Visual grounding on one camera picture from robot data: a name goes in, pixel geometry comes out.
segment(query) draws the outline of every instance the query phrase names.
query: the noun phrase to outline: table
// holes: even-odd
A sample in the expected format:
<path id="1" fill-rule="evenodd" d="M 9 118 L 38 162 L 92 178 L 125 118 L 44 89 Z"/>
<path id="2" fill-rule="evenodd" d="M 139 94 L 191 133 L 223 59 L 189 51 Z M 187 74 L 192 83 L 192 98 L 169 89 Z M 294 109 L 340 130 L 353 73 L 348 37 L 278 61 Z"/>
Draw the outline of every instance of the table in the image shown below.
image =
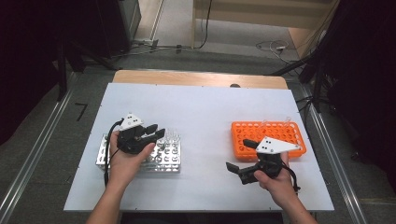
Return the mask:
<path id="1" fill-rule="evenodd" d="M 261 89 L 259 82 L 271 89 Z M 242 88 L 228 88 L 230 83 Z M 103 172 L 94 164 L 100 140 L 129 110 L 140 116 L 145 125 L 158 123 L 160 128 L 173 128 L 181 134 L 181 171 L 179 174 L 138 174 L 125 191 L 120 205 L 122 211 L 281 210 L 258 183 L 242 185 L 237 175 L 227 171 L 225 162 L 241 168 L 252 165 L 237 161 L 233 156 L 232 121 L 285 117 L 291 117 L 299 125 L 307 147 L 301 158 L 290 162 L 302 188 L 300 199 L 310 211 L 333 210 L 298 108 L 286 87 L 282 77 L 117 72 L 113 83 L 107 86 L 64 210 L 91 211 L 96 205 L 105 189 Z"/>
<path id="2" fill-rule="evenodd" d="M 194 0 L 191 47 L 194 48 L 195 20 L 207 17 L 210 0 Z M 327 29 L 339 0 L 216 0 L 210 20 L 234 21 L 289 27 L 291 39 L 302 58 Z"/>

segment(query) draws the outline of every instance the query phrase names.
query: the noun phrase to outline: tripod leg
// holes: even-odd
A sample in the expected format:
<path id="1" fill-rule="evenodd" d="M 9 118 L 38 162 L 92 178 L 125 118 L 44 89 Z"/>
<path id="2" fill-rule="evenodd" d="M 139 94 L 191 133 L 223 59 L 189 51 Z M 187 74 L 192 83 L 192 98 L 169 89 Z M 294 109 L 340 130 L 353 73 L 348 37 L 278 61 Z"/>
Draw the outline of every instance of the tripod leg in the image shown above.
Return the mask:
<path id="1" fill-rule="evenodd" d="M 108 63 L 107 61 L 105 61 L 104 59 L 102 59 L 101 57 L 95 55 L 94 53 L 92 53 L 90 50 L 85 49 L 84 47 L 82 47 L 79 43 L 76 43 L 74 41 L 70 41 L 70 43 L 77 48 L 78 50 L 80 50 L 81 52 L 83 52 L 84 54 L 86 54 L 87 56 L 91 57 L 92 59 L 94 59 L 96 62 L 98 62 L 99 64 L 103 65 L 105 68 L 109 69 L 109 70 L 113 70 L 113 71 L 118 71 L 120 70 L 120 68 L 115 68 L 112 64 Z"/>

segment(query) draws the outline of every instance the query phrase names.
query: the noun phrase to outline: black cable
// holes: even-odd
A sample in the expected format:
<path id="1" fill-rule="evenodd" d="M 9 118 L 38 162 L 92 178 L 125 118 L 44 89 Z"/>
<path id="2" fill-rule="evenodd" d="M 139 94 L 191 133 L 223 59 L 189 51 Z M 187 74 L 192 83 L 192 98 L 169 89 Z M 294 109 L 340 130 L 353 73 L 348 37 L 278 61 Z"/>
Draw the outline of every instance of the black cable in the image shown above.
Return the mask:
<path id="1" fill-rule="evenodd" d="M 117 121 L 113 124 L 113 126 L 111 126 L 110 130 L 108 131 L 107 134 L 107 141 L 106 141 L 106 150 L 105 150 L 105 186 L 107 186 L 107 182 L 108 182 L 108 146 L 110 145 L 110 138 L 111 138 L 111 134 L 113 133 L 114 128 L 116 128 L 116 126 L 121 125 L 123 122 L 123 119 L 120 121 Z"/>
<path id="2" fill-rule="evenodd" d="M 291 177 L 293 178 L 293 188 L 294 188 L 294 192 L 296 192 L 296 194 L 298 194 L 298 190 L 300 189 L 300 187 L 298 187 L 297 185 L 297 175 L 294 173 L 293 170 L 291 170 L 289 168 L 289 166 L 286 165 L 285 162 L 282 161 L 282 168 L 286 169 L 287 171 L 289 171 Z"/>
<path id="3" fill-rule="evenodd" d="M 212 8 L 212 2 L 213 2 L 213 0 L 210 0 L 209 9 L 207 10 L 207 15 L 206 15 L 206 26 L 205 26 L 205 40 L 204 40 L 204 43 L 202 43 L 200 47 L 195 48 L 195 49 L 201 49 L 204 46 L 204 44 L 206 43 L 206 40 L 207 40 L 207 25 L 209 24 L 209 15 L 210 15 L 210 10 Z"/>
<path id="4" fill-rule="evenodd" d="M 206 43 L 206 40 L 207 40 L 207 27 L 209 25 L 209 17 L 210 17 L 210 11 L 211 11 L 211 8 L 212 8 L 212 2 L 213 2 L 213 0 L 210 0 L 209 8 L 207 10 L 207 15 L 206 15 L 205 40 L 204 40 L 204 43 L 202 43 L 200 47 L 193 48 L 193 49 L 201 49 L 204 46 L 204 44 Z M 184 46 L 184 45 L 176 45 L 176 46 L 161 46 L 161 45 L 159 45 L 159 46 L 155 46 L 155 48 L 159 48 L 159 49 L 191 49 L 191 47 Z"/>
<path id="5" fill-rule="evenodd" d="M 113 159 L 113 157 L 117 154 L 117 152 L 119 152 L 120 151 L 120 149 L 119 148 L 117 148 L 117 150 L 113 153 L 113 155 L 111 155 L 110 156 L 110 160 L 109 161 L 111 161 L 111 159 Z"/>

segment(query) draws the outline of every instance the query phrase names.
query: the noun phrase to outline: aluminum rail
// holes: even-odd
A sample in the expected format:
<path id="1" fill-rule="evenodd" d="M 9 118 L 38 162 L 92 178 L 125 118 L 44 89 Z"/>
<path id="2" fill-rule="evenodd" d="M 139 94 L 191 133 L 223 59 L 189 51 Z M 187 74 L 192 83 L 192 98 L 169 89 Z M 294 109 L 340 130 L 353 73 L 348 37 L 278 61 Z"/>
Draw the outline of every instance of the aluminum rail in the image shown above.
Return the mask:
<path id="1" fill-rule="evenodd" d="M 35 170 L 35 167 L 41 159 L 47 143 L 50 140 L 50 137 L 52 136 L 52 133 L 55 130 L 58 121 L 67 106 L 67 103 L 70 100 L 77 81 L 78 75 L 74 72 L 71 73 L 68 80 L 69 90 L 64 95 L 62 101 L 56 103 L 49 116 L 49 119 L 47 120 L 43 130 L 35 141 L 35 144 L 32 147 L 29 155 L 27 156 L 23 166 L 21 167 L 20 171 L 18 172 L 11 185 L 8 187 L 8 190 L 5 194 L 6 196 L 1 202 L 0 206 L 0 223 L 8 223 L 15 206 L 17 205 L 20 197 L 22 196 L 30 177 Z"/>
<path id="2" fill-rule="evenodd" d="M 309 87 L 303 86 L 304 96 L 307 97 L 311 94 Z M 335 179 L 338 182 L 338 186 L 343 194 L 344 200 L 346 202 L 346 207 L 349 210 L 349 214 L 352 218 L 353 223 L 355 224 L 366 224 L 367 219 L 361 209 L 361 204 L 359 202 L 358 197 L 355 194 L 355 190 L 352 187 L 352 184 L 347 177 L 347 173 L 344 169 L 343 164 L 338 158 L 337 152 L 332 143 L 332 139 L 330 138 L 329 132 L 326 129 L 323 118 L 321 114 L 318 114 L 315 108 L 310 108 L 310 113 L 312 119 L 314 120 L 315 126 L 318 130 L 318 134 L 320 140 L 324 146 L 327 157 L 329 159 L 330 165 L 332 167 L 333 173 L 335 175 Z"/>

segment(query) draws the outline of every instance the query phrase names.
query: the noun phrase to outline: silver perforated rack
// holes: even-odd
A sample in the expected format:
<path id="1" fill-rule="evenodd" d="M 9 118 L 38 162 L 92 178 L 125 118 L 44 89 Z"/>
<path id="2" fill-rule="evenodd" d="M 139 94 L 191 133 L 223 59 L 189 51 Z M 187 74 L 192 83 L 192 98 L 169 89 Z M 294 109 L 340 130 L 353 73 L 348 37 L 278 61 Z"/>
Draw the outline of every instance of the silver perforated rack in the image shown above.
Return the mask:
<path id="1" fill-rule="evenodd" d="M 105 151 L 107 134 L 103 134 L 99 147 L 96 165 L 105 170 Z M 181 165 L 180 135 L 175 131 L 166 130 L 165 136 L 157 140 L 154 150 L 140 165 L 142 172 L 178 173 Z"/>

